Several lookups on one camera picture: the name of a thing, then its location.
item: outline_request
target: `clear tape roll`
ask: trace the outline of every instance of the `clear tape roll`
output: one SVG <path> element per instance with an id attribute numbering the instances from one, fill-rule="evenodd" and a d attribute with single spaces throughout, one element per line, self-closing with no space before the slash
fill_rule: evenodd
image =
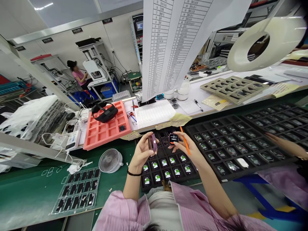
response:
<path id="1" fill-rule="evenodd" d="M 278 62 L 289 54 L 302 40 L 307 25 L 302 17 L 274 17 L 253 25 L 232 46 L 227 65 L 235 72 L 263 69 Z M 269 44 L 253 61 L 247 58 L 252 45 L 264 35 L 269 35 Z"/>

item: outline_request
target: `woman's left hand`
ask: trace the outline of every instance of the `woman's left hand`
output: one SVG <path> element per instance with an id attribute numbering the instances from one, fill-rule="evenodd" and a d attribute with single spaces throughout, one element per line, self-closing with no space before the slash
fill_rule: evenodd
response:
<path id="1" fill-rule="evenodd" d="M 150 156 L 157 154 L 157 151 L 154 153 L 153 150 L 149 150 L 148 137 L 152 135 L 153 132 L 148 132 L 144 134 L 140 141 L 138 142 L 134 156 L 129 164 L 128 171 L 132 174 L 140 174 L 142 167 Z"/>

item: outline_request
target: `pink tray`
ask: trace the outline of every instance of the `pink tray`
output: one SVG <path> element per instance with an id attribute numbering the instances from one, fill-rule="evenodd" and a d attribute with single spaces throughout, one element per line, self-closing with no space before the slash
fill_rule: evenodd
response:
<path id="1" fill-rule="evenodd" d="M 104 124 L 95 120 L 92 116 L 92 113 L 90 113 L 88 118 L 86 138 L 83 145 L 84 150 L 89 151 L 132 132 L 128 123 L 123 101 L 121 100 L 115 102 L 113 105 L 118 109 L 118 113 L 108 123 Z M 97 113 L 94 113 L 94 117 L 98 117 L 100 114 L 102 114 L 101 110 L 99 110 Z M 120 126 L 122 125 L 125 126 L 126 130 L 120 132 Z"/>

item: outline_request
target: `black tray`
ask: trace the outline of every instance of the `black tray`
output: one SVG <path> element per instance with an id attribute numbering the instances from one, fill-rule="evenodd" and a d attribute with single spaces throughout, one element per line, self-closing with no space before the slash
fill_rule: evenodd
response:
<path id="1" fill-rule="evenodd" d="M 148 170 L 144 171 L 142 170 L 142 176 L 141 176 L 141 191 L 149 191 L 151 188 L 156 188 L 159 186 L 162 186 L 161 181 L 165 180 L 166 183 L 168 183 L 169 180 L 172 182 L 180 183 L 184 182 L 186 180 L 199 178 L 198 170 L 193 165 L 193 163 L 190 161 L 190 159 L 183 153 L 181 150 L 177 150 L 175 153 L 172 153 L 173 149 L 168 149 L 168 136 L 170 133 L 174 131 L 179 131 L 179 128 L 175 127 L 168 127 L 161 130 L 153 130 L 155 136 L 157 139 L 160 140 L 161 146 L 158 147 L 157 155 L 148 158 L 146 165 L 148 166 Z M 186 160 L 182 161 L 180 156 L 184 156 Z M 174 158 L 175 163 L 171 164 L 171 161 L 169 158 Z M 162 160 L 165 159 L 167 162 L 167 166 L 163 166 Z M 157 163 L 157 168 L 154 168 L 152 163 Z M 188 165 L 190 167 L 190 173 L 185 171 L 185 165 Z M 174 174 L 174 168 L 178 168 L 180 170 L 181 175 L 176 176 Z M 171 177 L 166 178 L 165 171 L 168 170 Z M 155 180 L 155 175 L 160 175 L 160 181 Z M 150 179 L 150 183 L 147 185 L 144 183 L 145 178 L 148 177 Z"/>
<path id="2" fill-rule="evenodd" d="M 246 114 L 243 119 L 260 131 L 295 142 L 308 151 L 308 111 L 303 108 L 279 104 Z"/>
<path id="3" fill-rule="evenodd" d="M 229 127 L 234 128 L 236 131 L 231 131 Z M 224 129 L 227 134 L 223 134 L 220 129 Z M 190 125 L 185 128 L 185 131 L 187 134 L 191 137 L 192 140 L 196 143 L 197 147 L 207 160 L 207 162 L 210 164 L 212 169 L 214 170 L 215 174 L 217 175 L 218 179 L 221 182 L 227 182 L 230 180 L 233 180 L 235 178 L 239 178 L 241 176 L 257 172 L 259 170 L 263 170 L 266 168 L 283 165 L 289 162 L 294 162 L 297 159 L 293 157 L 292 155 L 286 153 L 284 150 L 278 148 L 276 145 L 274 145 L 270 140 L 268 140 L 265 135 L 263 135 L 261 132 L 257 131 L 253 127 L 251 127 L 248 123 L 240 119 L 239 117 L 235 115 L 225 116 L 221 118 L 217 118 L 214 120 L 210 120 L 207 122 L 198 123 L 195 125 Z M 252 132 L 255 134 L 255 137 L 250 137 L 246 132 Z M 206 139 L 203 133 L 207 133 L 210 138 Z M 241 140 L 236 134 L 240 133 L 242 134 L 246 139 Z M 195 135 L 200 135 L 202 140 L 197 141 L 195 138 Z M 227 139 L 227 136 L 232 136 L 235 139 L 235 143 L 230 142 L 229 139 Z M 219 142 L 219 139 L 223 139 L 227 144 L 222 145 Z M 264 147 L 260 145 L 257 140 L 263 140 L 268 144 L 268 147 Z M 217 147 L 212 147 L 209 143 L 209 141 L 214 141 Z M 258 150 L 251 149 L 247 142 L 253 142 Z M 207 150 L 204 150 L 199 145 L 200 143 L 204 143 L 207 146 Z M 241 144 L 244 146 L 247 150 L 247 153 L 242 153 L 236 146 Z M 227 151 L 227 148 L 234 148 L 237 152 L 237 156 L 232 156 Z M 284 155 L 285 159 L 277 158 L 274 153 L 272 153 L 272 150 L 278 150 L 281 154 Z M 226 157 L 222 158 L 218 152 L 222 151 Z M 272 157 L 273 162 L 267 162 L 259 153 L 265 152 L 269 156 Z M 211 158 L 208 156 L 209 154 L 212 154 L 215 159 L 211 160 Z M 256 165 L 248 156 L 253 155 L 261 165 Z M 249 165 L 248 168 L 242 167 L 237 161 L 237 158 L 243 158 L 245 162 Z M 226 164 L 227 161 L 232 161 L 233 164 L 239 167 L 237 171 L 231 170 L 228 165 Z M 225 175 L 222 175 L 219 170 L 217 169 L 217 166 L 220 166 L 225 171 Z"/>

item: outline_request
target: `desk fan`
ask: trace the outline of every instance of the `desk fan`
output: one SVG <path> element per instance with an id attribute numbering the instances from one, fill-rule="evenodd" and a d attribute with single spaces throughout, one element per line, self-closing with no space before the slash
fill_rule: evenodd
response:
<path id="1" fill-rule="evenodd" d="M 99 159 L 99 169 L 104 173 L 114 173 L 123 166 L 123 157 L 116 149 L 108 149 Z"/>

